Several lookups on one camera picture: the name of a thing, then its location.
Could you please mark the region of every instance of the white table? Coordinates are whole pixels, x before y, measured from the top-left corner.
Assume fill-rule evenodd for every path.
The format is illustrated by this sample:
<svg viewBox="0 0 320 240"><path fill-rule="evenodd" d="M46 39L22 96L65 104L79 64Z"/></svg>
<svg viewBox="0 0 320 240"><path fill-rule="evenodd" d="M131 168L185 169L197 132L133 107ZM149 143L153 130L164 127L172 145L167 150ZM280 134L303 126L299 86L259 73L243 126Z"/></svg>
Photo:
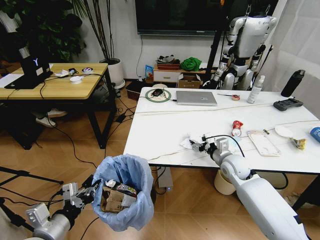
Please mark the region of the white table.
<svg viewBox="0 0 320 240"><path fill-rule="evenodd" d="M140 96L152 89L144 87ZM205 152L183 148L180 143L188 133L214 133L230 135L232 123L243 123L239 142L245 159L251 169L285 173L320 173L320 143L311 135L313 127L320 121L304 106L279 111L273 103L285 100L278 92L261 92L254 104L247 103L249 91L203 90L165 88L176 99L176 91L212 92L218 106L177 105L175 101L162 103L140 98L137 104L130 133L124 149L125 154L140 156L148 160L151 166L218 168ZM220 94L238 94L239 101ZM297 139L307 139L304 151L297 149L291 140L276 134L276 125L288 127ZM270 130L268 138L281 151L281 156L263 157L248 138L247 131Z"/></svg>

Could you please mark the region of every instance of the black water bottle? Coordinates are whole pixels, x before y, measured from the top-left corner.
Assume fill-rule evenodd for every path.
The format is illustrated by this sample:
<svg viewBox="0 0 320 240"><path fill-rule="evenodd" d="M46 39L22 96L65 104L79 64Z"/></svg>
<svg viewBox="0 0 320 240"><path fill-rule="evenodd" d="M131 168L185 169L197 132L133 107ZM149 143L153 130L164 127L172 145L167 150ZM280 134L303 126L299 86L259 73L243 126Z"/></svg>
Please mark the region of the black water bottle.
<svg viewBox="0 0 320 240"><path fill-rule="evenodd" d="M290 97L294 90L298 87L302 78L305 76L305 70L295 71L294 74L290 77L289 81L286 83L284 89L281 92L281 95L284 97Z"/></svg>

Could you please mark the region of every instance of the blue cup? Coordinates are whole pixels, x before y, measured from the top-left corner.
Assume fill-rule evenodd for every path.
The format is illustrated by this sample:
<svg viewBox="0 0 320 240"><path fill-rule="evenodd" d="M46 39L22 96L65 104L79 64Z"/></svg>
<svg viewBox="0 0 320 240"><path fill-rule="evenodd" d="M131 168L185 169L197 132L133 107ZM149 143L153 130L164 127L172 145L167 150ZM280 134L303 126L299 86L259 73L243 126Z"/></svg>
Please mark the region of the blue cup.
<svg viewBox="0 0 320 240"><path fill-rule="evenodd" d="M320 143L320 127L315 127L310 132L311 136L314 137Z"/></svg>

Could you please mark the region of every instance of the white curtain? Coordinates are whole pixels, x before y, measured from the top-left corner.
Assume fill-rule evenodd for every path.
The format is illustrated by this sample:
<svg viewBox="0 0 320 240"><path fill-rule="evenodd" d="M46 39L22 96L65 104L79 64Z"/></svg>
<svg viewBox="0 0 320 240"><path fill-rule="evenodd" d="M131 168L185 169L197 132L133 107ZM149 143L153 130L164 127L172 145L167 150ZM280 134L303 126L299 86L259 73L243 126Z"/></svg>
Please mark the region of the white curtain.
<svg viewBox="0 0 320 240"><path fill-rule="evenodd" d="M269 42L274 49L260 73L266 77L264 91L281 92L291 75L304 69L292 95L320 118L320 0L288 0Z"/></svg>

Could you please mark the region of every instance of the television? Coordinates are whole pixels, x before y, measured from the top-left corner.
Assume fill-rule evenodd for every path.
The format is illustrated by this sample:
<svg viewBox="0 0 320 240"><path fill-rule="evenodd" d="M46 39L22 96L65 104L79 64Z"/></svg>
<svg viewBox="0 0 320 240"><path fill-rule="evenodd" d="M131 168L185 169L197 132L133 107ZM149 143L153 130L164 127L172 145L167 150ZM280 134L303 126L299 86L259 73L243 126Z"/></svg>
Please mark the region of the television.
<svg viewBox="0 0 320 240"><path fill-rule="evenodd" d="M223 24L223 0L135 0L139 35L214 36ZM246 14L248 0L232 1L229 20ZM263 15L270 4L272 15L278 0L253 0L249 16Z"/></svg>

